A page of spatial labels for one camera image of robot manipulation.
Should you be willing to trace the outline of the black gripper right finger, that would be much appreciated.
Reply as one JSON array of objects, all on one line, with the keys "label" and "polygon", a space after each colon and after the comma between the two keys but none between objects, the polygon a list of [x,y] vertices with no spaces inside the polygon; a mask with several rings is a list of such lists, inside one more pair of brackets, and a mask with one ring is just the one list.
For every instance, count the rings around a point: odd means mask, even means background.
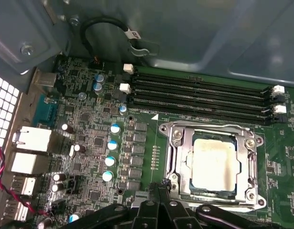
[{"label": "black gripper right finger", "polygon": [[163,178],[159,185],[160,229],[279,229],[275,223],[258,223],[225,211],[211,204],[203,204],[195,210],[172,200],[171,180]]}]

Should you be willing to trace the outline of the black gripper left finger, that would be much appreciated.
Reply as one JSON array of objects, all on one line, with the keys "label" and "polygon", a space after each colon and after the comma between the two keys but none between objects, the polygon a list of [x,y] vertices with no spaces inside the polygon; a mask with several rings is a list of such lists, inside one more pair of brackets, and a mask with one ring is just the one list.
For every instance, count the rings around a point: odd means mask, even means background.
[{"label": "black gripper left finger", "polygon": [[77,219],[62,229],[156,229],[160,206],[160,184],[153,182],[148,187],[148,198],[139,207],[112,204],[83,218]]}]

